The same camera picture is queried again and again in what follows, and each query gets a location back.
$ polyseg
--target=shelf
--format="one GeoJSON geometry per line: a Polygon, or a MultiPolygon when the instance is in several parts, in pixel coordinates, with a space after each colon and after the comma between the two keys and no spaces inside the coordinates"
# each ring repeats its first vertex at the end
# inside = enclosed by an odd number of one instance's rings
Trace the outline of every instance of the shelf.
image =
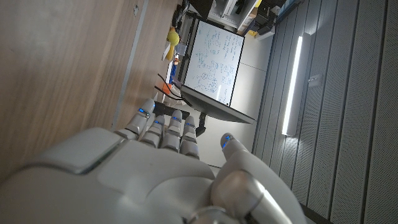
{"type": "Polygon", "coordinates": [[[209,18],[238,29],[243,25],[247,16],[250,15],[250,12],[253,10],[254,5],[256,5],[257,0],[246,0],[240,14],[231,13],[230,16],[222,16],[227,2],[228,0],[216,0],[217,6],[210,9],[209,18]]]}
{"type": "Polygon", "coordinates": [[[228,0],[216,0],[217,6],[210,9],[209,18],[222,24],[238,28],[242,15],[232,13],[230,16],[221,16],[227,1],[228,0]]]}

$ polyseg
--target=white wall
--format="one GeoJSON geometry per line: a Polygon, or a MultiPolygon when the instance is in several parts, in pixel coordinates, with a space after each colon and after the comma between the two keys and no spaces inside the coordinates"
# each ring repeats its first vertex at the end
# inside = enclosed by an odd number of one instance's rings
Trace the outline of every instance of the white wall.
{"type": "MultiPolygon", "coordinates": [[[[241,63],[238,68],[231,106],[255,120],[257,120],[259,113],[272,38],[268,37],[258,41],[254,37],[247,35],[244,41],[241,63]]],[[[195,111],[187,105],[174,107],[190,112],[195,118],[196,125],[198,125],[199,111],[195,111]]],[[[233,134],[251,151],[256,126],[257,122],[254,122],[254,124],[242,124],[221,121],[207,116],[206,131],[197,139],[200,160],[220,167],[225,163],[224,155],[221,152],[220,138],[227,132],[233,134]]]]}

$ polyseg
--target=white robotic hand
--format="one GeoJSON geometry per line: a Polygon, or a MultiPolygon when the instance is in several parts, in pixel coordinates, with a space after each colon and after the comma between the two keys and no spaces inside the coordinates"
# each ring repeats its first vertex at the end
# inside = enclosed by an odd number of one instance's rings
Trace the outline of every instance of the white robotic hand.
{"type": "Polygon", "coordinates": [[[0,223],[306,223],[290,189],[232,134],[221,137],[226,163],[215,177],[199,161],[193,117],[182,124],[176,110],[167,129],[158,116],[144,132],[154,106],[21,167],[0,184],[0,223]]]}

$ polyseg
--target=cabinet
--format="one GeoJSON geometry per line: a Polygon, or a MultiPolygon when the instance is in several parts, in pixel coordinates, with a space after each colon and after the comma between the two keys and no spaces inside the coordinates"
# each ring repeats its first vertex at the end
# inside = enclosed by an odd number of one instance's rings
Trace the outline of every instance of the cabinet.
{"type": "Polygon", "coordinates": [[[216,22],[225,24],[234,28],[240,28],[244,20],[250,15],[256,5],[257,0],[246,0],[240,14],[232,12],[230,7],[235,5],[236,0],[216,0],[216,7],[210,9],[208,17],[216,22]]]}

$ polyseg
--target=handwriting on whiteboard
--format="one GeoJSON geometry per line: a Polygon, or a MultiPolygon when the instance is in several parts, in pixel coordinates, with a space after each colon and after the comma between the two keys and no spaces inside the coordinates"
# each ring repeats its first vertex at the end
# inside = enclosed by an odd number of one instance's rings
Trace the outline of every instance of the handwriting on whiteboard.
{"type": "Polygon", "coordinates": [[[221,103],[231,100],[243,37],[200,22],[185,84],[221,103]]]}

